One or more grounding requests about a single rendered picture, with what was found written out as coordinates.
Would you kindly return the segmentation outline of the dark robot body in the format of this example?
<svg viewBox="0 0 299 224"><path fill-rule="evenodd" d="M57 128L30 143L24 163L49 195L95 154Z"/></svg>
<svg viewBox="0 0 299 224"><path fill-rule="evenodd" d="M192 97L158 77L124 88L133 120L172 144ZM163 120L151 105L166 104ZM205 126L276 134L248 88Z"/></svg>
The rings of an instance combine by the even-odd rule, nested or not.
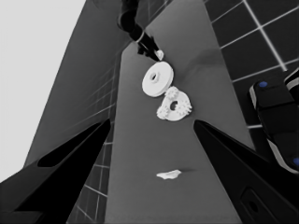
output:
<svg viewBox="0 0 299 224"><path fill-rule="evenodd" d="M248 96L278 164L299 175L299 67L285 78L257 81Z"/></svg>

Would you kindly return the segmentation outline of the white round pinned carrier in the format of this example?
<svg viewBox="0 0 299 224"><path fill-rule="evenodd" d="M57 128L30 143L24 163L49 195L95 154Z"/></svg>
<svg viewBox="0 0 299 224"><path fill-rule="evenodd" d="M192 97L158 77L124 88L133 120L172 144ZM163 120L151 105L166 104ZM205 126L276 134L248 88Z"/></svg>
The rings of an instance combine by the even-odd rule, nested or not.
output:
<svg viewBox="0 0 299 224"><path fill-rule="evenodd" d="M186 93L184 93L183 91L179 91L178 97L176 99L172 99L172 100L166 98L165 94L164 94L164 99L160 106L164 106L168 109L168 115L165 118L165 120L179 121L181 119L184 119L186 116L188 116L192 112L191 111L188 115L180 115L178 113L177 106L178 106L178 103L182 102L182 101L188 101L189 103L191 103L188 95Z"/></svg>

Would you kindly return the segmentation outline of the small white T-shaped piece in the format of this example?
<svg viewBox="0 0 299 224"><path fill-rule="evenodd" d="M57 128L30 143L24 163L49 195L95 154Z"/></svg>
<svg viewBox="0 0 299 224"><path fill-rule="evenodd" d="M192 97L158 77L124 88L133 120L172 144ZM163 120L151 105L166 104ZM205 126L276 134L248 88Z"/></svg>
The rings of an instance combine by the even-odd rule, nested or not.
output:
<svg viewBox="0 0 299 224"><path fill-rule="evenodd" d="M169 172L165 172L165 173L159 173L156 176L160 177L163 180L173 180L178 178L181 175L181 171L180 170L173 170L173 171L169 171Z"/></svg>

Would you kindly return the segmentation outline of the large thick white disc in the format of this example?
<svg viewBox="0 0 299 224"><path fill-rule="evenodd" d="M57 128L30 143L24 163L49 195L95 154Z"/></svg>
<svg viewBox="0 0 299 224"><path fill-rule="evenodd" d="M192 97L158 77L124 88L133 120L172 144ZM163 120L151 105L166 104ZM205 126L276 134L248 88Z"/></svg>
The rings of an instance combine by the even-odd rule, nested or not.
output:
<svg viewBox="0 0 299 224"><path fill-rule="evenodd" d="M155 63L144 75L142 90L150 97L158 97L170 87L173 78L174 70L169 63Z"/></svg>

